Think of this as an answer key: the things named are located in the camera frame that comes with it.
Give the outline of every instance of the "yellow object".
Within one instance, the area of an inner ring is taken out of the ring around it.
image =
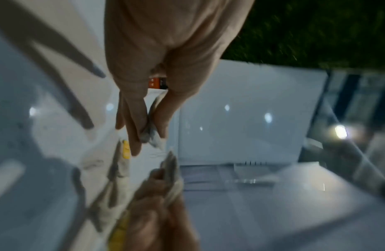
[[[108,240],[108,251],[123,251],[128,223],[129,212],[126,212],[118,221],[110,239]]]
[[[126,140],[123,141],[122,157],[127,160],[130,159],[130,146]]]

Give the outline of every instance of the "orange object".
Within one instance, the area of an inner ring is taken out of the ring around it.
[[[152,78],[148,82],[148,88],[159,89],[159,87],[160,87],[159,78]]]

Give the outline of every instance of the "human hand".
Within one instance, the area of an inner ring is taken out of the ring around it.
[[[129,207],[130,222],[125,242],[126,251],[198,251],[199,241],[182,197],[168,208],[164,195],[168,187],[163,170],[151,172],[135,192]]]
[[[120,89],[115,127],[126,126],[132,156],[149,120],[149,78],[167,77],[168,92],[150,118],[166,138],[173,114],[208,79],[253,1],[106,0],[107,66]]]

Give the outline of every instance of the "green grass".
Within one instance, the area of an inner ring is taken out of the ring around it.
[[[385,70],[385,0],[256,0],[222,58]]]

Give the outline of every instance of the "hand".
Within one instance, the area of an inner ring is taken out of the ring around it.
[[[135,192],[129,207],[126,251],[199,250],[182,197],[164,207],[163,196],[168,187],[162,178],[163,170],[154,170]]]
[[[196,94],[241,29],[254,0],[106,0],[108,68],[120,89],[115,127],[126,125],[132,156],[147,126],[144,97],[151,76],[168,92],[152,114],[161,138],[174,112]]]

